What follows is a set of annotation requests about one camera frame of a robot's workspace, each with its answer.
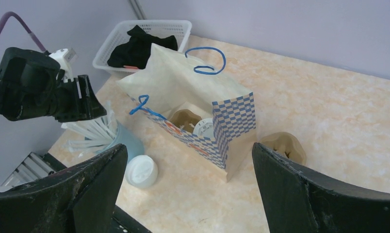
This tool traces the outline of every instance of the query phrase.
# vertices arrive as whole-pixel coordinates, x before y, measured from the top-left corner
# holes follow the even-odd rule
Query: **blue rope handle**
[[[224,59],[224,65],[222,66],[222,68],[217,71],[217,72],[206,72],[206,71],[202,71],[202,70],[198,70],[199,68],[208,68],[208,69],[211,69],[211,70],[215,70],[213,67],[211,66],[195,66],[194,67],[194,72],[195,73],[199,73],[199,74],[208,74],[208,75],[215,75],[215,74],[219,74],[222,72],[222,70],[225,69],[225,66],[227,65],[227,59],[225,57],[225,54],[220,51],[219,49],[217,48],[214,48],[214,47],[195,47],[195,48],[191,48],[191,49],[188,49],[186,52],[185,52],[185,57],[188,58],[188,52],[190,51],[193,51],[193,50],[215,50],[217,52],[219,52],[221,55],[222,55],[222,58]]]
[[[160,118],[166,120],[166,118],[163,117],[161,114],[156,113],[156,112],[150,110],[149,108],[144,108],[144,105],[146,104],[146,102],[148,102],[148,99],[149,99],[149,95],[141,95],[141,96],[139,96],[139,102],[140,102],[140,104],[139,104],[136,108],[134,108],[134,109],[132,109],[132,110],[130,111],[130,115],[133,115],[133,114],[136,113],[138,110],[145,110],[145,111],[149,112],[150,114],[152,114],[152,115],[154,115],[154,116],[157,116],[157,117],[160,117]]]

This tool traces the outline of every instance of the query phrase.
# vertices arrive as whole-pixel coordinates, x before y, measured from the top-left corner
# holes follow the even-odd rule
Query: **blue cup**
[[[116,122],[118,127],[116,130],[115,139],[104,149],[96,151],[96,154],[102,153],[119,143],[124,144],[127,147],[128,162],[138,155],[145,154],[144,145],[142,144],[141,140],[139,140],[139,138],[137,138],[131,131],[125,128],[125,126],[119,123],[119,121]]]

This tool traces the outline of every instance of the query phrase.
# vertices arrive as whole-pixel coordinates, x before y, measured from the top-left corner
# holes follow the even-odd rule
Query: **white bin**
[[[174,35],[178,43],[178,51],[186,51],[188,38],[191,34],[192,23],[187,20],[127,20],[122,21],[115,26],[112,32],[106,38],[105,42],[98,50],[92,65],[94,68],[103,69],[112,75],[119,77],[125,77],[133,74],[138,69],[126,69],[110,67],[107,61],[115,49],[116,46],[125,44],[130,40],[130,36],[127,34],[135,25],[141,27],[146,33],[165,38]]]

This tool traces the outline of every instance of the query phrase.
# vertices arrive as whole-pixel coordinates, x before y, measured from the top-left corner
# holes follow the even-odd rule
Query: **gift bag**
[[[216,71],[188,55],[198,49],[221,53],[224,65]],[[254,95],[222,71],[224,54],[212,47],[186,53],[152,44],[146,68],[119,81],[149,119],[186,145],[196,160],[228,181],[256,142]],[[187,109],[202,119],[212,118],[213,137],[190,133],[172,124],[175,112]]]

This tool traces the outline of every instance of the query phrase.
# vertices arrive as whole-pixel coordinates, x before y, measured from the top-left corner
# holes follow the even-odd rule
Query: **black cloth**
[[[145,69],[146,63],[151,55],[151,44],[155,43],[162,47],[178,50],[178,43],[175,36],[169,36],[161,39],[147,34],[142,28],[136,25],[128,31],[131,36],[129,42],[118,45],[111,53],[108,59],[108,65],[111,67],[132,66],[139,69]]]

